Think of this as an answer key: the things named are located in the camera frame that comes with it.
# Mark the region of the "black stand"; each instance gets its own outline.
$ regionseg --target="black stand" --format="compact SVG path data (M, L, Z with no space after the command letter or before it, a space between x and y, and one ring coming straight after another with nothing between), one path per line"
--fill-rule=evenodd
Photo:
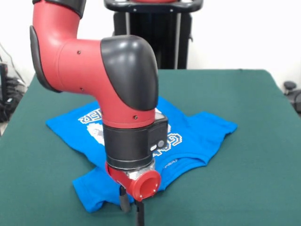
M137 35L149 42L158 69L186 69L191 32L190 12L201 9L203 0L173 3L138 3L104 0L114 14L114 35Z

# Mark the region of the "white graphic print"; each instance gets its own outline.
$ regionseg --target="white graphic print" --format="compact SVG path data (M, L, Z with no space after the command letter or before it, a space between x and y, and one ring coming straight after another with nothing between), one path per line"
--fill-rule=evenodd
M90 123L87 125L87 130L89 131L90 135L94 137L94 139L104 145L104 138L103 138L103 126L99 123Z
M100 109L96 109L94 111L89 112L83 117L79 118L79 121L83 124L88 124L90 122L95 122L102 119L102 114Z
M168 152L172 148L172 146L177 146L180 143L182 143L182 136L178 133L170 133L167 135L166 148L154 151L153 156L160 156L163 152Z

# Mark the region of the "cable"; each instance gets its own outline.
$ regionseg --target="cable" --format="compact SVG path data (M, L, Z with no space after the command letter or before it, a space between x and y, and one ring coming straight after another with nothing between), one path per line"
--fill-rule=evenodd
M19 72L17 71L17 69L15 68L15 65L14 65L14 61L13 61L13 58L11 57L11 55L4 49L4 47L2 46L1 42L0 42L0 47L1 49L3 49L3 51L8 55L8 57L10 58L10 61L11 61L11 65L13 66L16 74L18 75L18 77L22 80L22 82L24 84L26 84L26 82L23 80L22 76L19 74Z

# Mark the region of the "black equipment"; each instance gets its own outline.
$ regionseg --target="black equipment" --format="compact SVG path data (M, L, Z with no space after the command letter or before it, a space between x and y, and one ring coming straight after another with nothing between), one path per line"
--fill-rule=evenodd
M155 52L158 69L187 68L188 44L192 39L190 13L200 10L203 0L104 0L104 3L116 12L114 35L132 34L147 40Z
M286 81L284 83L285 95L297 113L301 113L301 89L296 89L296 83Z

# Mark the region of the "black chair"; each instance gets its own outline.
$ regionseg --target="black chair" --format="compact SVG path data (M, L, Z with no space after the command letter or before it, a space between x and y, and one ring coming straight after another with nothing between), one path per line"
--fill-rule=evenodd
M296 89L296 83L286 81L284 83L285 95L297 113L301 113L301 89Z

